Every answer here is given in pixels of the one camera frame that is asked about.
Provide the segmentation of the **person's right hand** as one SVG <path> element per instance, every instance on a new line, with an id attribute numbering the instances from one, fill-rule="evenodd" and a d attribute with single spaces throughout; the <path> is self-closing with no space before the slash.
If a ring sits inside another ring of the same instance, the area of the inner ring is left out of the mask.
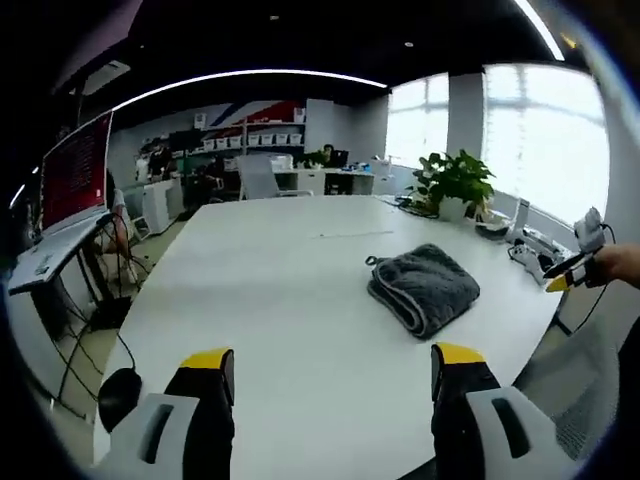
<path id="1" fill-rule="evenodd" d="M 638 244 L 604 246 L 594 257 L 605 283 L 622 281 L 638 289 L 640 286 L 640 247 Z"/>

